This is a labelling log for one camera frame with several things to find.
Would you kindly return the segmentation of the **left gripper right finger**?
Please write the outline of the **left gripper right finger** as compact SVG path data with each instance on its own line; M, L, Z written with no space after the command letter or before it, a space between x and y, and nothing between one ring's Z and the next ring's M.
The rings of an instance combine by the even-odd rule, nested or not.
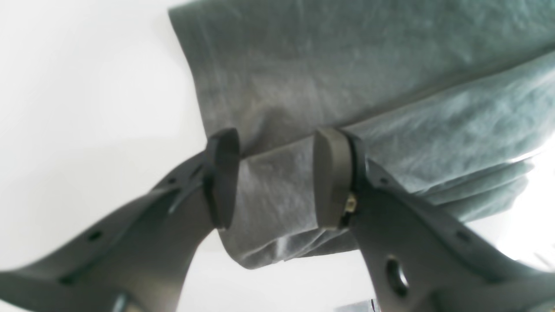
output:
M554 274L505 256L458 220L409 194L333 128L313 141L317 223L347 229L383 312L551 312Z

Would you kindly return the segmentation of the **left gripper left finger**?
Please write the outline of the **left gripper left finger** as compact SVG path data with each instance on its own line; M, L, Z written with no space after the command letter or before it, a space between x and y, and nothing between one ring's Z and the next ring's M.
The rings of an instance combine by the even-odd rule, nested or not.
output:
M174 312L202 241L232 224L234 128L43 259L3 271L1 300L32 312Z

